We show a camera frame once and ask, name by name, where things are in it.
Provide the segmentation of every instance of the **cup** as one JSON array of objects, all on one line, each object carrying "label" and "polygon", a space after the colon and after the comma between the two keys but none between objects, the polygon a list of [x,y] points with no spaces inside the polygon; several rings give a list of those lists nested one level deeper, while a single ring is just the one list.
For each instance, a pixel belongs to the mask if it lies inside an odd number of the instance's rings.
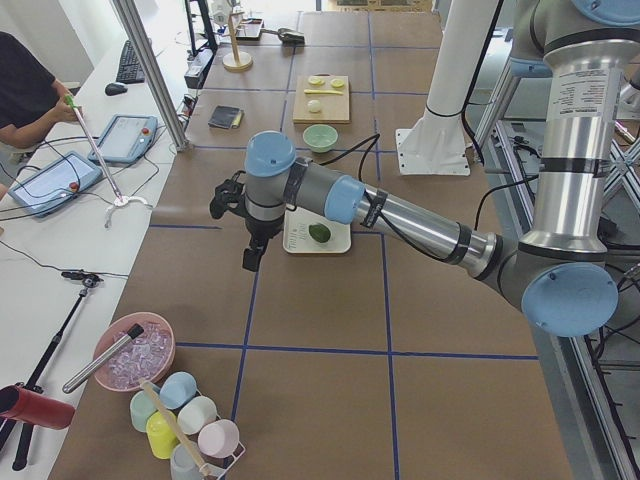
[{"label": "cup", "polygon": [[193,375],[187,372],[171,374],[160,389],[160,400],[169,410],[175,410],[196,396],[197,385]]},{"label": "cup", "polygon": [[0,390],[0,417],[60,430],[71,423],[76,409],[68,403],[11,385]]},{"label": "cup", "polygon": [[213,458],[226,458],[240,443],[240,432],[231,420],[218,420],[205,425],[198,435],[198,448]]},{"label": "cup", "polygon": [[149,417],[146,432],[153,456],[162,460],[171,458],[171,452],[180,441],[160,412],[156,412]]},{"label": "cup", "polygon": [[178,425],[186,435],[193,435],[206,424],[215,422],[218,409],[209,397],[194,397],[178,413]]},{"label": "cup", "polygon": [[171,480],[202,480],[198,465],[182,444],[173,449],[169,464],[171,466]]},{"label": "cup", "polygon": [[133,428],[145,433],[147,431],[147,420],[149,420],[149,417],[156,411],[156,406],[144,391],[136,393],[131,398],[131,402],[129,402],[129,413],[131,414]]}]

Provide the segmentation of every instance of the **yellow cup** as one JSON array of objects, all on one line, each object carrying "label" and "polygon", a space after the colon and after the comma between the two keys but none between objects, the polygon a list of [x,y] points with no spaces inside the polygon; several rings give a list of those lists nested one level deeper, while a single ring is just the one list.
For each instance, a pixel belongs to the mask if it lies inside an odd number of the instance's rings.
[{"label": "yellow cup", "polygon": [[160,412],[154,413],[147,420],[147,438],[153,456],[162,460],[171,458],[171,452],[180,443]]}]

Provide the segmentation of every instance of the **green vegetable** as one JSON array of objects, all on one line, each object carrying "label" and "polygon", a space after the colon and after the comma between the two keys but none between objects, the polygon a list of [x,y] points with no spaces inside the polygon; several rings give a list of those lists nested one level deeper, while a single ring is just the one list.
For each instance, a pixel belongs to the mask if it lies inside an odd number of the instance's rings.
[{"label": "green vegetable", "polygon": [[331,238],[331,230],[322,223],[309,225],[309,235],[318,243],[327,243]]}]

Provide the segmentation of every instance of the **wooden cutting board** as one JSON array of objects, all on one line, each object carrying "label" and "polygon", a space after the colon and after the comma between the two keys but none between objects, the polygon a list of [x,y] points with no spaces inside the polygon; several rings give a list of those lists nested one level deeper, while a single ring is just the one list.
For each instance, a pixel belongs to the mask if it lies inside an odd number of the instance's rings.
[{"label": "wooden cutting board", "polygon": [[[309,83],[310,77],[324,80],[322,85]],[[339,79],[344,82],[341,88],[335,88],[331,81]],[[305,93],[305,90],[339,91],[342,95]],[[318,100],[321,110],[309,111],[310,100]],[[304,75],[299,76],[296,84],[296,98],[293,104],[293,123],[351,123],[349,110],[349,77],[346,75]]]}]

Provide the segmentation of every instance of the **person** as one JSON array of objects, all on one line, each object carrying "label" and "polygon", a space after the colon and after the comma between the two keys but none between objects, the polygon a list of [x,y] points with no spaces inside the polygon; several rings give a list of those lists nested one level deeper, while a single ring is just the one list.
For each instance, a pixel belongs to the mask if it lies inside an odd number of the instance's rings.
[{"label": "person", "polygon": [[0,142],[29,148],[58,122],[75,121],[69,90],[13,35],[0,32]]}]

